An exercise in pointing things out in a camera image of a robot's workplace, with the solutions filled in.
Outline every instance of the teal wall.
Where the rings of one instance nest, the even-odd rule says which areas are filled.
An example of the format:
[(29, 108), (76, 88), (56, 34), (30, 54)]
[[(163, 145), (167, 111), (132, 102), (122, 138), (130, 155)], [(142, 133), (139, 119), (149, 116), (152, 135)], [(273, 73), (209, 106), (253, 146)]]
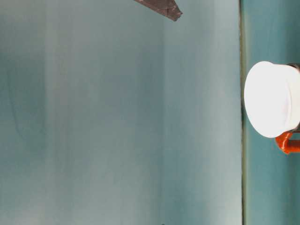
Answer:
[(0, 18), (0, 224), (159, 224), (163, 18), (123, 0)]
[(165, 22), (163, 222), (241, 224), (237, 1), (178, 0)]
[[(243, 0), (243, 80), (258, 61), (300, 61), (300, 2)], [(253, 129), (244, 114), (244, 221), (247, 225), (300, 223), (300, 156), (282, 153)]]
[(0, 2), (0, 224), (241, 224), (238, 4)]

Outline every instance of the green panel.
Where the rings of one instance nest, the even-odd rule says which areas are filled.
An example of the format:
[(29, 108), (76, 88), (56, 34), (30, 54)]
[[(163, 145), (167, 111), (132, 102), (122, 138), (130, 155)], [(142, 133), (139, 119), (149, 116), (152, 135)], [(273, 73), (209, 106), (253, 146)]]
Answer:
[[(259, 61), (300, 61), (299, 8), (298, 0), (242, 1), (243, 82)], [(282, 153), (243, 116), (245, 224), (298, 225), (300, 155)]]

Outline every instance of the orange plastic part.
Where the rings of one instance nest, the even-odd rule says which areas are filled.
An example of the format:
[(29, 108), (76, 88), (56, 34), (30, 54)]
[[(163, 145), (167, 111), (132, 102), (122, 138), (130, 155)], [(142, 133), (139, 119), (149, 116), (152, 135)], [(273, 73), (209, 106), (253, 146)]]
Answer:
[(285, 154), (290, 154), (291, 152), (300, 153), (300, 140), (290, 140), (292, 135), (293, 132), (284, 132), (282, 135), (275, 138), (278, 147)]

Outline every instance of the light blue backdrop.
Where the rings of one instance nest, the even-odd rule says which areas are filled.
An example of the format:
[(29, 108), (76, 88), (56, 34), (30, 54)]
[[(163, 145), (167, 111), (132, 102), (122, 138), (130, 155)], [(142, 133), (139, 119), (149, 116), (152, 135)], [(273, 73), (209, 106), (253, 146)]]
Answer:
[[(243, 80), (258, 61), (300, 61), (300, 2), (243, 0)], [(282, 153), (244, 115), (244, 221), (247, 225), (300, 223), (300, 156)]]
[(178, 4), (0, 2), (0, 224), (241, 224), (238, 5)]

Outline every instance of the white cap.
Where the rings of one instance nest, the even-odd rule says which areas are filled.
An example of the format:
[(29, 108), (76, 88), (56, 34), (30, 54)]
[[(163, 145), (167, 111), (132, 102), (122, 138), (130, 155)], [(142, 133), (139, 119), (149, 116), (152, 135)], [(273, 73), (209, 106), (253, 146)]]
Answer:
[(300, 72), (289, 65), (262, 61), (248, 73), (245, 108), (252, 126), (265, 137), (277, 137), (300, 122)]

